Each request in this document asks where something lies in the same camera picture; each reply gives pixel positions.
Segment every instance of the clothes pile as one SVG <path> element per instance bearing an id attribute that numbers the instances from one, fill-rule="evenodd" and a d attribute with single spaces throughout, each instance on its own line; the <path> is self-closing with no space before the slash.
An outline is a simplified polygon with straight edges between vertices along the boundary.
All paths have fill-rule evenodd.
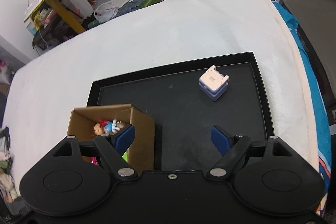
<path id="1" fill-rule="evenodd" d="M 0 191 L 3 200 L 8 203 L 13 202 L 18 197 L 14 187 L 14 180 L 11 176 L 13 160 L 9 153 L 10 146 L 11 138 L 9 129 L 6 127 L 0 131 Z"/>

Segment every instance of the plastic bag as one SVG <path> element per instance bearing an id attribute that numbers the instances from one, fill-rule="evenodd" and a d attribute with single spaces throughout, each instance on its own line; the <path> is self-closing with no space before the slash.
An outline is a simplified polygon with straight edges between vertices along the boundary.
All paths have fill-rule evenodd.
<path id="1" fill-rule="evenodd" d="M 8 68 L 4 61 L 0 60 L 0 84 L 11 83 L 11 70 Z"/>
<path id="2" fill-rule="evenodd" d="M 118 12 L 118 7 L 113 3 L 113 1 L 108 1 L 99 5 L 94 11 L 94 17 L 100 22 L 104 23 L 109 21 L 111 18 L 115 17 Z"/>

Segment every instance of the blue gripper pad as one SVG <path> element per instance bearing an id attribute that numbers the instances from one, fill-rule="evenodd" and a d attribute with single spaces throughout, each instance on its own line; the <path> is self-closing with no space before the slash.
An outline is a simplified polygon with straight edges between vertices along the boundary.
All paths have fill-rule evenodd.
<path id="1" fill-rule="evenodd" d="M 211 129 L 211 141 L 217 148 L 218 152 L 224 157 L 231 149 L 232 136 L 227 132 L 222 132 L 218 127 L 213 126 Z"/>
<path id="2" fill-rule="evenodd" d="M 119 155 L 122 156 L 134 141 L 135 128 L 130 124 L 120 133 L 114 135 L 114 137 L 115 137 L 114 149 L 119 153 Z"/>

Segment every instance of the metal screw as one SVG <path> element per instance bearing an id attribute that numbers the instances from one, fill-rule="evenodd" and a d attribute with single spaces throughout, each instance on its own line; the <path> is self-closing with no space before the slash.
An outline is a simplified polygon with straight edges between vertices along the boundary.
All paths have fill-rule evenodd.
<path id="1" fill-rule="evenodd" d="M 118 170 L 118 174 L 122 177 L 129 177 L 134 174 L 134 170 L 131 168 L 121 168 Z"/>
<path id="2" fill-rule="evenodd" d="M 177 179 L 177 175 L 175 175 L 175 174 L 170 174 L 170 175 L 168 175 L 168 178 L 169 178 L 169 179 Z"/>
<path id="3" fill-rule="evenodd" d="M 210 170 L 210 174 L 214 177 L 223 177 L 226 175 L 226 170 L 222 168 L 214 168 Z"/>

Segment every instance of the yellow table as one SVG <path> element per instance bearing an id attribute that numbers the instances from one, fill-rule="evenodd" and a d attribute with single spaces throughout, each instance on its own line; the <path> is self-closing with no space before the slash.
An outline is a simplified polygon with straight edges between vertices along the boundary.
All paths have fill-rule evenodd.
<path id="1" fill-rule="evenodd" d="M 26 22 L 42 5 L 43 2 L 48 3 L 48 5 L 58 13 L 58 15 L 69 24 L 71 28 L 76 33 L 82 33 L 86 30 L 83 26 L 74 18 L 73 14 L 66 10 L 66 8 L 58 0 L 39 0 L 38 3 L 32 8 L 31 11 L 26 15 L 24 22 Z"/>

